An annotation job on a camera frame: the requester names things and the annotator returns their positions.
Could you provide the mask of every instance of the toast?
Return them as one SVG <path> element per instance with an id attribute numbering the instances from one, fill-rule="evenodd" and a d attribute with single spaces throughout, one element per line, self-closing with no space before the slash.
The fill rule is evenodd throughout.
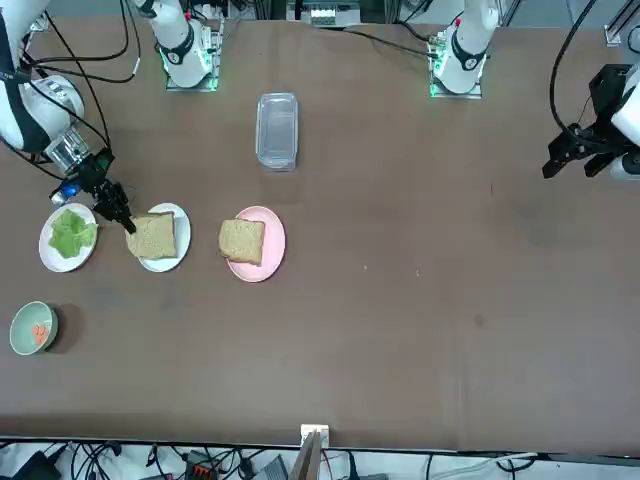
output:
<path id="1" fill-rule="evenodd" d="M 173 212 L 146 213 L 131 220 L 136 233 L 126 232 L 127 247 L 136 257 L 157 260 L 178 256 Z"/>
<path id="2" fill-rule="evenodd" d="M 262 263 L 264 230 L 264 222 L 240 218 L 225 220 L 218 236 L 220 253 L 232 262 L 259 266 Z"/>

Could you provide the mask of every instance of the bowl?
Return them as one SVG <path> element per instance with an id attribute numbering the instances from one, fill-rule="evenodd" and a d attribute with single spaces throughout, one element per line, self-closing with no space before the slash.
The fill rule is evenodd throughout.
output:
<path id="1" fill-rule="evenodd" d="M 18 355 L 33 355 L 46 350 L 56 338 L 56 333 L 58 317 L 53 308 L 43 302 L 31 302 L 13 317 L 9 341 Z"/>

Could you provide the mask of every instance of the pink plate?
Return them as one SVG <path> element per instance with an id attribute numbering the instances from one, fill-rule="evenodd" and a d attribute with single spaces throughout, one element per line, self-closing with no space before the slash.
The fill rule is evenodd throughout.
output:
<path id="1" fill-rule="evenodd" d="M 238 278 L 245 282 L 262 282 L 275 273 L 284 257 L 286 236 L 282 222 L 278 216 L 267 207 L 258 206 L 245 208 L 236 215 L 236 218 L 252 220 L 254 222 L 264 222 L 262 264 L 258 267 L 250 263 L 236 263 L 227 260 L 229 268 Z"/>

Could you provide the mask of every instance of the green lettuce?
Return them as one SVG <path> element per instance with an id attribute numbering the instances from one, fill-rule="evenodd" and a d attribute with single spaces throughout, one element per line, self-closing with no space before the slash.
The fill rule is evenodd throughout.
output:
<path id="1" fill-rule="evenodd" d="M 96 239 L 98 226 L 87 223 L 84 218 L 71 210 L 65 210 L 53 221 L 53 234 L 49 245 L 55 248 L 62 258 L 80 255 L 82 247 L 90 247 Z"/>

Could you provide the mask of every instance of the clear plastic container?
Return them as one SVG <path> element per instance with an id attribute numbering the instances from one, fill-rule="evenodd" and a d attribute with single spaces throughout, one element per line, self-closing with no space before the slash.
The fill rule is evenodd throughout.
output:
<path id="1" fill-rule="evenodd" d="M 293 93 L 260 97 L 256 119 L 256 155 L 264 168 L 289 172 L 298 153 L 298 101 Z"/>

